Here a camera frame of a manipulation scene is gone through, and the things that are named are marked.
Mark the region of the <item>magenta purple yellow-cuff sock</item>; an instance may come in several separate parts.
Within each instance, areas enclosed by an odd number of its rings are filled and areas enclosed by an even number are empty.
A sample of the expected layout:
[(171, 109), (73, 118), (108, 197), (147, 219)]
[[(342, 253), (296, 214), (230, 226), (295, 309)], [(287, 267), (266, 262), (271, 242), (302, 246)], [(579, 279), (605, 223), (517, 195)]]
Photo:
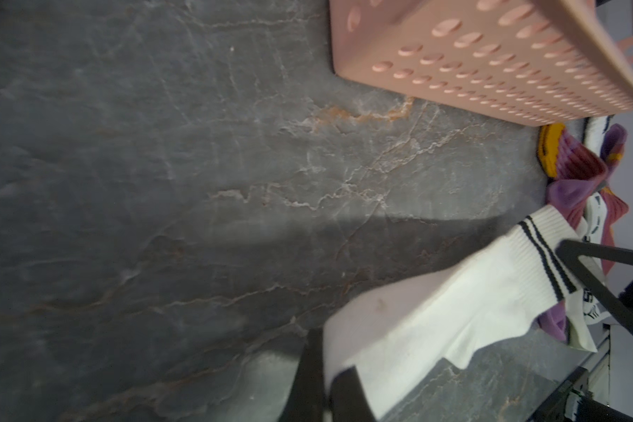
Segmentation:
[(546, 199), (573, 228), (580, 226), (587, 199), (607, 177), (605, 163), (561, 123), (541, 128), (537, 158), (550, 178)]

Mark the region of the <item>pink perforated plastic basket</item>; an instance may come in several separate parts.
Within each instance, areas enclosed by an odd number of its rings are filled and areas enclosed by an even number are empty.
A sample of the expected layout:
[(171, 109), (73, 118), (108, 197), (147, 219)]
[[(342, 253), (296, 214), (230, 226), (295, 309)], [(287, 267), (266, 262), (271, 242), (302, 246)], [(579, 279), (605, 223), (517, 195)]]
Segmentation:
[(633, 68), (583, 1), (333, 1), (344, 79), (538, 127), (633, 110)]

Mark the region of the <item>white sport sock right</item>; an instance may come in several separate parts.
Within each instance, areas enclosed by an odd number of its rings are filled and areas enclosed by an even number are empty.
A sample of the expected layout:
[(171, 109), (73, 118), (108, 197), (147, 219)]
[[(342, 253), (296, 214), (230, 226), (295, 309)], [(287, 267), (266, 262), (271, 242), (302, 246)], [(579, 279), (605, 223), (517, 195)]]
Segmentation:
[[(610, 117), (591, 118), (585, 127), (583, 144), (598, 158), (601, 156), (601, 148), (609, 123)], [(584, 215), (576, 232), (584, 242), (602, 244), (607, 216), (608, 208), (604, 200), (600, 199), (599, 193), (593, 193), (587, 199)], [(597, 349), (589, 326), (596, 325), (610, 314), (600, 311), (598, 301), (589, 289), (582, 288), (580, 293), (582, 293), (582, 299), (578, 293), (574, 293), (565, 303), (569, 324), (568, 345), (577, 350), (595, 353)]]

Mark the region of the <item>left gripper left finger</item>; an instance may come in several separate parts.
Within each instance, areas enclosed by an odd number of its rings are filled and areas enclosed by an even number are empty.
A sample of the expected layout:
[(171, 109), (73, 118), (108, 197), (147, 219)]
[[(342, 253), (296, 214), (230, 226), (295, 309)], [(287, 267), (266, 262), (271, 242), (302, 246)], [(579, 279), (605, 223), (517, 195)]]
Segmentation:
[(310, 330), (279, 422), (321, 422), (325, 415), (323, 330)]

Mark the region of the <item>white sock two black stripes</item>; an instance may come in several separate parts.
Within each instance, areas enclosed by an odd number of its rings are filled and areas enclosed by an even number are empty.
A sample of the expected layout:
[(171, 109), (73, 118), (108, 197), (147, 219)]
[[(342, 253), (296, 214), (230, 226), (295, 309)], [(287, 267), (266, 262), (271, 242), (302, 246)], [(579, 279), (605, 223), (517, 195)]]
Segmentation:
[(325, 324), (325, 388), (355, 369), (382, 418), (439, 360), (465, 369), (479, 349), (525, 335), (577, 291), (555, 253), (576, 237), (548, 205), (453, 267), (358, 295)]

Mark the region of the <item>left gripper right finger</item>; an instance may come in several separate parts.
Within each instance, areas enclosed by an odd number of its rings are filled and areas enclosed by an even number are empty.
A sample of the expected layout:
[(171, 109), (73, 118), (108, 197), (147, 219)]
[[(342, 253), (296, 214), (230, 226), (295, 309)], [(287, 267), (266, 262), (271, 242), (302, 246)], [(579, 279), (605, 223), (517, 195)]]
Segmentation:
[(333, 422), (376, 422), (356, 367), (334, 378), (330, 397)]

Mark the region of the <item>magenta striped sock far right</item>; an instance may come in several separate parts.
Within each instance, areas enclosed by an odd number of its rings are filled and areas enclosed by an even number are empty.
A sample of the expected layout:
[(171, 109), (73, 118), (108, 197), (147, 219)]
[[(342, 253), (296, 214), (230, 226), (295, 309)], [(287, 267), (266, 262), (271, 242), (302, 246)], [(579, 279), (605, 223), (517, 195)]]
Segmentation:
[(601, 147), (601, 159), (608, 168), (608, 175), (605, 179), (607, 184), (600, 191), (601, 198), (607, 206), (606, 223), (601, 240), (601, 244), (604, 246), (613, 247), (615, 245), (612, 225), (629, 212), (628, 204), (621, 200), (609, 186), (611, 176), (624, 157), (627, 138), (628, 132), (626, 128), (620, 124), (615, 124), (607, 131)]

